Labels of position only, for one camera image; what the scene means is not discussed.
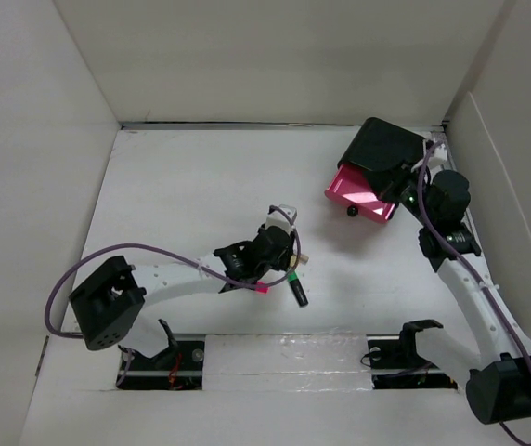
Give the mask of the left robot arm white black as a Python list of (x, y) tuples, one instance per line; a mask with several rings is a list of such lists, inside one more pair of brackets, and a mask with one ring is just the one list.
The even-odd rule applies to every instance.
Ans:
[(294, 228), (266, 224), (253, 240), (198, 260), (172, 254), (166, 265), (134, 266), (112, 256), (69, 296), (86, 348), (129, 348), (165, 368), (175, 359), (175, 345), (165, 318), (150, 307), (179, 297), (255, 290), (268, 272), (290, 272), (296, 244)]

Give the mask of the black drawer cabinet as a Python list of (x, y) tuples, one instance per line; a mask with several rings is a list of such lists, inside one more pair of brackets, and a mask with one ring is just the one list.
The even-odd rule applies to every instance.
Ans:
[(426, 139), (377, 117), (358, 129), (337, 163), (352, 165), (370, 176), (397, 177), (423, 158)]

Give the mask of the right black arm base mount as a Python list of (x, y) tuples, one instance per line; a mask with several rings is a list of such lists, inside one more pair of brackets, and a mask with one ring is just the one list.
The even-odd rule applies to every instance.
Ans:
[(443, 325), (434, 320), (406, 322), (399, 334), (374, 335), (360, 364), (371, 371), (374, 390), (452, 389), (457, 383), (418, 354), (415, 335)]

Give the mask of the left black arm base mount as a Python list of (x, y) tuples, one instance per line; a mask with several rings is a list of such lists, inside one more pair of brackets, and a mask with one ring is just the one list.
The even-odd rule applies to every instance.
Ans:
[(122, 359), (115, 386), (120, 390), (202, 390), (205, 358), (204, 334), (175, 335), (168, 323), (158, 320), (166, 349), (149, 359), (121, 348)]

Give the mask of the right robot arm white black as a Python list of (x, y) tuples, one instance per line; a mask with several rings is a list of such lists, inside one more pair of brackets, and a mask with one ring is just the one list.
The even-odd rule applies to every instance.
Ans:
[(420, 221), (422, 254), (455, 298), (477, 345), (461, 345), (439, 321), (410, 321), (399, 333), (400, 360), (439, 368), (463, 387), (484, 425), (531, 417), (531, 340), (504, 304), (463, 221), (471, 200), (467, 178), (442, 170), (428, 179), (424, 167), (407, 164), (364, 176), (378, 199), (402, 205)]

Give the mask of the tan wooden stamp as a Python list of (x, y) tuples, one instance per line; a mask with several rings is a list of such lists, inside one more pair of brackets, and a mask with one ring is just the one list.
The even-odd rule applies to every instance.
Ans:
[(309, 261), (309, 257), (305, 254), (294, 254), (291, 258), (291, 264), (293, 266), (306, 265)]

